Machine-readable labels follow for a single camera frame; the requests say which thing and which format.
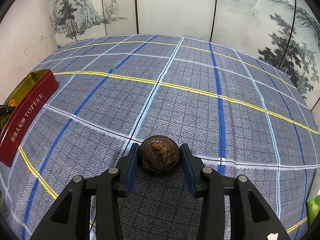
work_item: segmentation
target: white wall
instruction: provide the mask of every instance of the white wall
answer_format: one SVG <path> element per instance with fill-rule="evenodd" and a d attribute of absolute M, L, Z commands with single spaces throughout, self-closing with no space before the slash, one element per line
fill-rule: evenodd
<path fill-rule="evenodd" d="M 0 24 L 0 104 L 56 50 L 47 0 L 15 0 Z"/>

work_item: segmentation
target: landscape painting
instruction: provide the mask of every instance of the landscape painting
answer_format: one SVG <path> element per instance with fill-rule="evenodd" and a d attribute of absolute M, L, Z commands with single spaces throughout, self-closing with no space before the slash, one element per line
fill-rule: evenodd
<path fill-rule="evenodd" d="M 85 40 L 106 35 L 101 0 L 68 0 L 70 13 L 74 15 L 77 40 Z"/>
<path fill-rule="evenodd" d="M 314 99 L 309 96 L 319 82 L 320 26 L 298 0 L 294 28 L 286 49 L 294 5 L 295 0 L 218 0 L 212 42 L 279 68 L 290 77 L 310 108 Z"/>
<path fill-rule="evenodd" d="M 76 41 L 75 31 L 73 31 L 74 9 L 71 8 L 71 17 L 68 13 L 67 0 L 47 0 L 49 5 L 49 13 L 51 26 L 55 33 L 55 39 L 58 47 L 67 43 Z"/>
<path fill-rule="evenodd" d="M 103 0 L 108 35 L 137 33 L 134 0 Z"/>

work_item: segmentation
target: orange object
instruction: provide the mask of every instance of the orange object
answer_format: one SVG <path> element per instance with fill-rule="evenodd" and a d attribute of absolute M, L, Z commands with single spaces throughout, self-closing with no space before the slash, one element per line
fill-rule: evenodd
<path fill-rule="evenodd" d="M 11 99 L 10 101 L 9 101 L 9 104 L 8 104 L 8 106 L 17 106 L 18 104 L 17 104 L 17 101 L 16 100 L 14 100 L 14 99 Z"/>

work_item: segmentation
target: yellow stripe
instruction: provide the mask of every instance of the yellow stripe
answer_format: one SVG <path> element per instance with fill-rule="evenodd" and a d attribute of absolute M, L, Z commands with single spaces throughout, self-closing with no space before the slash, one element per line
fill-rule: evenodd
<path fill-rule="evenodd" d="M 209 51 L 209 50 L 198 49 L 198 48 L 193 48 L 193 47 L 188 47 L 188 46 L 181 46 L 181 47 L 190 48 L 190 49 L 197 49 L 197 50 L 201 50 L 201 51 L 205 51 L 205 52 L 210 52 L 210 53 L 213 53 L 213 54 L 217 54 L 217 55 L 220 55 L 220 56 L 223 56 L 223 57 L 227 57 L 227 58 L 231 58 L 231 59 L 233 59 L 233 60 L 236 60 L 236 61 L 241 62 L 241 60 L 239 60 L 239 59 L 236 59 L 236 58 L 233 58 L 233 57 L 229 57 L 229 56 L 227 56 L 227 55 L 223 55 L 223 54 L 220 54 L 220 53 L 217 53 L 217 52 L 212 52 L 212 51 Z M 246 63 L 246 62 L 244 62 L 244 61 L 243 61 L 243 63 L 244 63 L 244 64 L 247 64 L 248 66 L 254 67 L 254 68 L 256 68 L 256 69 L 258 69 L 258 70 L 260 70 L 260 71 L 262 71 L 262 72 L 265 72 L 265 73 L 267 73 L 267 74 L 269 74 L 269 75 L 271 75 L 271 76 L 279 79 L 280 81 L 286 83 L 287 85 L 289 85 L 289 86 L 291 86 L 291 87 L 293 87 L 293 88 L 296 88 L 296 87 L 290 85 L 289 83 L 285 82 L 285 81 L 282 80 L 281 78 L 279 78 L 279 77 L 277 77 L 277 76 L 275 76 L 275 75 L 273 75 L 273 74 L 271 74 L 271 73 L 269 73 L 269 72 L 267 72 L 267 71 L 265 71 L 265 70 L 263 70 L 263 69 L 261 69 L 261 68 L 259 68 L 259 67 L 257 67 L 257 66 L 251 65 L 251 64 Z"/>
<path fill-rule="evenodd" d="M 114 75 L 114 74 L 108 74 L 108 73 L 104 73 L 104 72 L 95 72 L 95 71 L 79 71 L 79 72 L 59 72 L 59 73 L 54 73 L 54 75 L 62 75 L 62 74 L 87 74 L 87 75 L 99 75 L 99 76 L 105 76 L 105 77 L 112 77 L 112 78 L 118 78 L 118 79 L 123 79 L 123 80 L 131 80 L 131 81 L 136 81 L 136 82 L 143 82 L 143 83 L 149 83 L 149 84 L 156 84 L 157 81 L 155 80 L 149 80 L 149 79 L 143 79 L 143 78 L 135 78 L 135 77 L 127 77 L 127 76 L 120 76 L 120 75 Z M 281 118 L 283 120 L 286 120 L 290 123 L 294 123 L 295 125 L 298 125 L 306 130 L 309 130 L 313 133 L 316 133 L 316 134 L 319 134 L 318 131 L 315 131 L 311 128 L 308 128 L 307 126 L 299 123 L 299 122 L 296 122 L 292 119 L 289 119 L 283 115 L 280 115 L 280 114 L 277 114 L 277 113 L 274 113 L 272 111 L 265 111 L 263 108 L 259 107 L 259 106 L 255 106 L 255 105 L 252 105 L 250 103 L 247 103 L 247 102 L 244 102 L 244 101 L 241 101 L 241 100 L 238 100 L 238 99 L 234 99 L 234 98 L 229 98 L 227 96 L 222 96 L 222 95 L 218 95 L 218 94 L 214 94 L 214 93 L 211 93 L 211 92 L 207 92 L 207 91 L 202 91 L 202 90 L 198 90 L 198 89 L 193 89 L 193 88 L 189 88 L 189 87 L 184 87 L 184 86 L 180 86 L 180 85 L 175 85 L 175 84 L 171 84 L 171 83 L 166 83 L 166 82 L 160 82 L 160 85 L 162 86 L 166 86 L 166 87 L 172 87 L 172 88 L 176 88 L 176 89 L 180 89 L 180 90 L 185 90 L 185 91 L 189 91 L 189 92 L 193 92 L 193 93 L 197 93 L 197 94 L 201 94 L 201 95 L 206 95 L 206 96 L 209 96 L 209 97 L 215 97 L 215 98 L 222 98 L 224 100 L 227 100 L 229 102 L 232 102 L 232 103 L 237 103 L 237 104 L 241 104 L 241 105 L 244 105 L 244 106 L 247 106 L 247 107 L 250 107 L 250 108 L 253 108 L 253 109 L 256 109 L 258 111 L 261 111 L 261 112 L 267 112 L 268 114 L 270 115 L 273 115 L 275 117 L 278 117 L 278 118 Z"/>
<path fill-rule="evenodd" d="M 301 220 L 300 222 L 296 223 L 294 226 L 290 227 L 288 230 L 287 230 L 287 233 L 290 233 L 292 232 L 293 230 L 295 230 L 299 225 L 301 225 L 302 223 L 306 222 L 307 221 L 307 218 L 304 218 L 303 220 Z"/>
<path fill-rule="evenodd" d="M 58 52 L 55 52 L 55 53 L 52 53 L 51 55 L 54 55 L 54 54 L 58 54 L 58 53 L 61 53 L 63 51 L 68 51 L 68 50 L 72 50 L 72 49 L 81 49 L 81 48 L 85 48 L 85 47 L 91 47 L 91 46 L 97 46 L 97 45 L 106 45 L 106 44 L 117 44 L 117 43 L 120 43 L 119 42 L 106 42 L 106 43 L 98 43 L 98 44 L 90 44 L 90 45 L 85 45 L 85 46 L 80 46 L 80 47 L 75 47 L 75 48 L 71 48 L 71 49 L 64 49 L 62 51 L 58 51 Z M 161 44 L 161 45 L 170 45 L 170 46 L 177 46 L 177 44 L 170 44 L 170 43 L 161 43 L 161 42 L 154 42 L 154 41 L 123 41 L 121 43 L 153 43 L 153 44 Z M 217 52 L 212 52 L 212 51 L 209 51 L 209 50 L 206 50 L 206 49 L 199 49 L 199 48 L 194 48 L 194 47 L 189 47 L 189 46 L 181 46 L 181 47 L 185 47 L 185 48 L 189 48 L 189 49 L 196 49 L 196 50 L 201 50 L 201 51 L 205 51 L 205 52 L 210 52 L 210 53 L 214 53 L 214 54 L 217 54 L 217 55 L 220 55 L 220 56 L 223 56 L 223 57 L 227 57 L 227 58 L 230 58 L 230 59 L 233 59 L 233 60 L 236 60 L 236 61 L 239 61 L 241 62 L 241 60 L 239 59 L 236 59 L 236 58 L 233 58 L 233 57 L 229 57 L 227 55 L 223 55 L 223 54 L 220 54 L 220 53 L 217 53 Z M 292 88 L 295 88 L 297 89 L 296 87 L 294 87 L 293 85 L 290 85 L 289 83 L 285 82 L 284 80 L 282 80 L 281 78 L 257 67 L 257 66 L 254 66 L 254 65 L 251 65 L 249 63 L 246 63 L 246 62 L 243 62 L 245 64 L 247 64 L 248 66 L 251 66 L 251 67 L 254 67 L 262 72 L 265 72 L 271 76 L 273 76 L 274 78 L 277 78 L 279 79 L 280 81 L 286 83 L 288 86 L 292 87 Z"/>
<path fill-rule="evenodd" d="M 24 151 L 22 150 L 21 146 L 19 146 L 19 151 L 20 154 L 25 162 L 25 164 L 27 165 L 27 168 L 29 171 L 31 171 L 31 173 L 39 180 L 39 182 L 41 183 L 41 185 L 44 187 L 44 189 L 54 198 L 57 199 L 58 194 L 47 184 L 47 182 L 41 177 L 41 175 L 38 173 L 38 171 L 31 165 L 31 163 L 29 162 L 26 154 L 24 153 Z"/>
<path fill-rule="evenodd" d="M 90 45 L 85 45 L 85 46 L 80 46 L 80 47 L 74 47 L 74 48 L 70 48 L 70 49 L 64 49 L 62 51 L 58 51 L 55 53 L 52 53 L 51 55 L 54 54 L 58 54 L 61 53 L 63 51 L 68 51 L 68 50 L 72 50 L 72 49 L 82 49 L 85 47 L 91 47 L 91 46 L 97 46 L 97 45 L 106 45 L 106 44 L 117 44 L 120 43 L 120 41 L 116 41 L 116 42 L 105 42 L 105 43 L 98 43 L 98 44 L 90 44 Z M 177 46 L 176 44 L 169 44 L 169 43 L 161 43 L 161 42 L 153 42 L 153 41 L 123 41 L 121 43 L 154 43 L 154 44 L 162 44 L 162 45 L 172 45 L 172 46 Z"/>

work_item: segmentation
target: brown ball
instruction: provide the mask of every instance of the brown ball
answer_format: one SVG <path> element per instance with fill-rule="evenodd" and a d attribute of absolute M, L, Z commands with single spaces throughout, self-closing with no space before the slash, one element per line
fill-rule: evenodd
<path fill-rule="evenodd" d="M 167 136 L 150 136 L 140 145 L 138 161 L 140 168 L 150 175 L 169 175 L 180 163 L 179 147 Z"/>

